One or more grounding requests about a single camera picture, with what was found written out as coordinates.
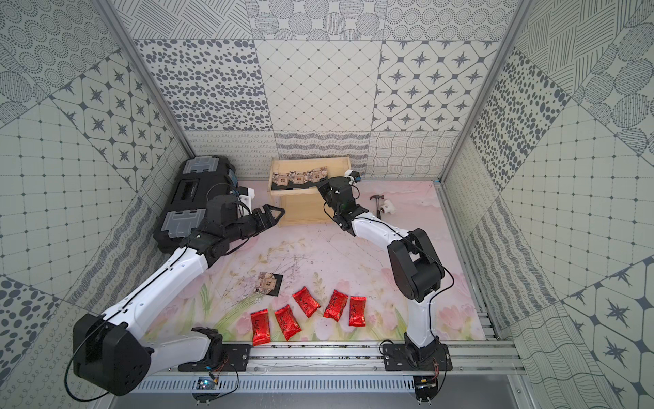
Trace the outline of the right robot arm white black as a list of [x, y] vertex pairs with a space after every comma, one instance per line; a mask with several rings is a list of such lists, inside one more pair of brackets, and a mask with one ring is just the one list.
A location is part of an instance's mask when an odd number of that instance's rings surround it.
[[431, 302], [447, 269], [423, 229], [396, 228], [357, 204], [353, 189], [359, 181], [354, 172], [319, 182], [317, 189], [324, 207], [333, 212], [330, 219], [343, 231], [388, 251], [395, 285], [409, 300], [406, 353], [415, 361], [425, 361], [440, 349], [432, 324]]

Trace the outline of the black tea bag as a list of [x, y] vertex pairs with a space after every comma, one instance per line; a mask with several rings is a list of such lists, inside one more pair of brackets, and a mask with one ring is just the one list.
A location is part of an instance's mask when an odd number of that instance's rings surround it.
[[309, 182], [310, 176], [306, 172], [292, 171], [289, 173], [289, 187], [292, 189], [306, 188]]
[[318, 169], [310, 170], [307, 172], [307, 182], [310, 183], [319, 183], [323, 182], [328, 177], [328, 170], [326, 167], [320, 167]]
[[291, 189], [290, 175], [288, 173], [274, 173], [272, 175], [272, 190], [288, 190]]
[[261, 272], [257, 279], [255, 292], [258, 294], [277, 297], [279, 296], [284, 276], [282, 274]]

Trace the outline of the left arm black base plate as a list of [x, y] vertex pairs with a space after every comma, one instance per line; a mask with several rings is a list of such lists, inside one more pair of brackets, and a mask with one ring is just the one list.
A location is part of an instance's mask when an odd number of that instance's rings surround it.
[[241, 373], [247, 369], [251, 349], [250, 344], [212, 344], [203, 359], [180, 364], [177, 370], [190, 373], [221, 369], [223, 372]]

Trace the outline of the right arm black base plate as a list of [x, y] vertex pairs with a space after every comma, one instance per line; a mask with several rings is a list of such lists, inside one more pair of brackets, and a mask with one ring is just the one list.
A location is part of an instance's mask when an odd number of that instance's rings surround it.
[[417, 348], [411, 343], [383, 342], [379, 345], [379, 350], [387, 372], [433, 372], [435, 369], [440, 371], [453, 369], [448, 346], [443, 343], [431, 342], [426, 347]]

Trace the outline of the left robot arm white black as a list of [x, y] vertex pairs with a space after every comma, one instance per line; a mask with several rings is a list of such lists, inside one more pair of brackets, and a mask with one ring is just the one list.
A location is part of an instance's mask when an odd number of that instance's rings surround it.
[[283, 208], [266, 204], [240, 215], [245, 206], [229, 194], [211, 199], [199, 226], [155, 273], [101, 315], [79, 319], [73, 327], [73, 356], [65, 373], [123, 396], [147, 376], [172, 367], [209, 373], [222, 368], [226, 354], [217, 330], [194, 327], [189, 335], [154, 344], [143, 338], [192, 281], [247, 240], [277, 225], [285, 214]]

